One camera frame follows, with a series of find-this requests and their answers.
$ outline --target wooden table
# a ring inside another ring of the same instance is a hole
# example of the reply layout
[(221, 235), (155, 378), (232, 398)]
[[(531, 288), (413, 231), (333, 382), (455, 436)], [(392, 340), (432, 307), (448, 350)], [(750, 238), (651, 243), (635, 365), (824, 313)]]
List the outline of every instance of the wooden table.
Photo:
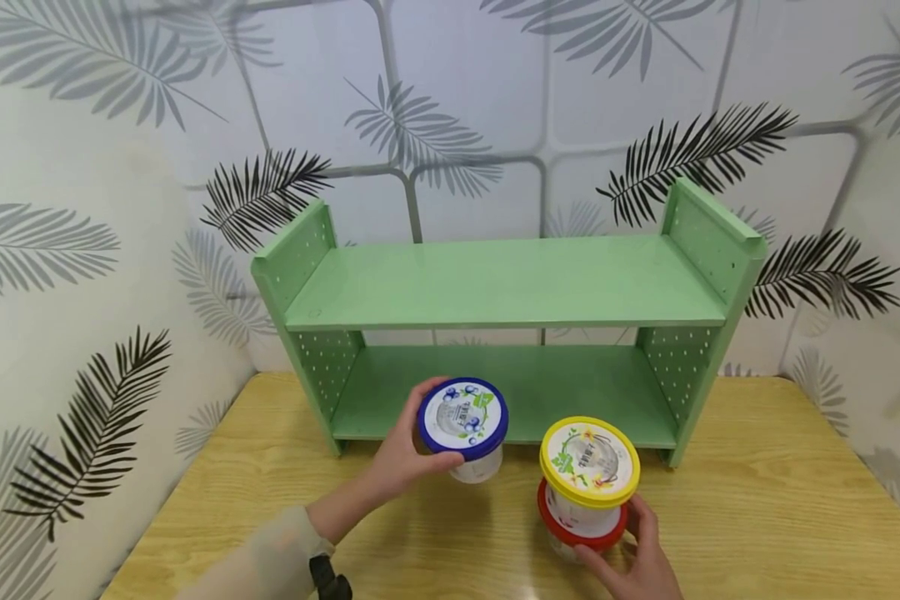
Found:
[[(374, 448), (332, 458), (297, 379), (257, 375), (103, 600), (172, 598), (281, 508), (353, 476)], [(607, 598), (547, 545), (538, 449), (505, 457), (487, 484), (436, 477), (357, 526), (334, 558), (356, 598)], [(791, 382), (718, 379), (682, 466), (643, 459), (640, 493), (687, 600), (900, 600), (900, 511)]]

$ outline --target yellow lid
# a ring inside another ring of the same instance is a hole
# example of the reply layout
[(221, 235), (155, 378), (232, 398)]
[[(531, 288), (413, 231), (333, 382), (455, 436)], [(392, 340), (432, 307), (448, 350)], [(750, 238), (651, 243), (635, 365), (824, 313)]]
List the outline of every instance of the yellow lid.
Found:
[(640, 458), (622, 431), (593, 417), (554, 423), (540, 444), (540, 467), (553, 490), (591, 509), (624, 504), (640, 481)]

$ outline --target green shelf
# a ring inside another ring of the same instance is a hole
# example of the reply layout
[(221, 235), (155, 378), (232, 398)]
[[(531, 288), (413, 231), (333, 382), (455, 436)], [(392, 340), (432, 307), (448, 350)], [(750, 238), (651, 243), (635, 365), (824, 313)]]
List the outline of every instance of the green shelf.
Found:
[[(678, 179), (659, 234), (338, 248), (314, 202), (253, 259), (277, 333), (335, 453), (382, 438), (435, 374), (492, 381), (508, 443), (570, 415), (614, 423), (676, 467), (767, 244)], [(367, 347), (363, 329), (639, 328), (632, 347)]]
[(677, 422), (650, 362), (624, 346), (364, 347), (332, 415), (332, 435), (384, 437), (407, 391), (440, 373), (493, 381), (507, 400), (509, 443), (538, 443), (560, 418), (590, 415), (615, 424), (639, 447), (677, 446)]
[(284, 326), (670, 326), (721, 324), (724, 310), (672, 240), (621, 235), (333, 248)]

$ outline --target sleeve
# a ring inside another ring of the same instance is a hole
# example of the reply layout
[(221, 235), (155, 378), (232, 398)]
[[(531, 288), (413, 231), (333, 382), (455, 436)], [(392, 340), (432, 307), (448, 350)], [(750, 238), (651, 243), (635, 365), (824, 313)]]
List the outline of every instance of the sleeve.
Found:
[(177, 600), (306, 600), (313, 593), (310, 558), (334, 550), (313, 530), (305, 507), (289, 507)]

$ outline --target wallpaper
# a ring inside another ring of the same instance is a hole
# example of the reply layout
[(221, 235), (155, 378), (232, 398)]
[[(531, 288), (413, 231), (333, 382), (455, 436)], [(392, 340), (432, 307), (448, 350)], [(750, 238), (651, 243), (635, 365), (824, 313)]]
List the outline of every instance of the wallpaper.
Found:
[(0, 0), (0, 598), (96, 598), (290, 368), (248, 264), (313, 198), (347, 245), (627, 235), (676, 177), (770, 244), (722, 374), (900, 506), (900, 0)]

